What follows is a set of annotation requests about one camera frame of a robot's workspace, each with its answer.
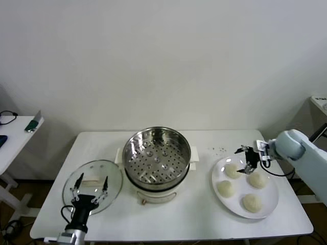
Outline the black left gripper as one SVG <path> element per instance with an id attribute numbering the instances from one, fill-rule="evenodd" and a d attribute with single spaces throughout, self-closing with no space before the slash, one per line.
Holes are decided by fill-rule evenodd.
<path id="1" fill-rule="evenodd" d="M 84 173 L 82 173 L 76 180 L 74 186 L 69 189 L 72 194 L 74 214 L 72 220 L 66 225 L 66 230 L 80 230 L 82 232 L 87 232 L 88 227 L 86 224 L 90 212 L 97 209 L 99 204 L 101 204 L 108 196 L 108 177 L 105 178 L 102 192 L 97 197 L 85 194 L 78 195 L 83 177 Z"/>

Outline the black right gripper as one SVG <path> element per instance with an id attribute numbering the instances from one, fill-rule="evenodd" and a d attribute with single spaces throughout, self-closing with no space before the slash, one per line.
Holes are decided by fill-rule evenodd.
<path id="1" fill-rule="evenodd" d="M 235 151 L 235 154 L 241 152 L 245 152 L 247 163 L 243 169 L 237 170 L 237 172 L 249 175 L 253 173 L 258 166 L 259 154 L 255 152 L 252 147 L 246 145 L 241 145 L 241 147 Z"/>

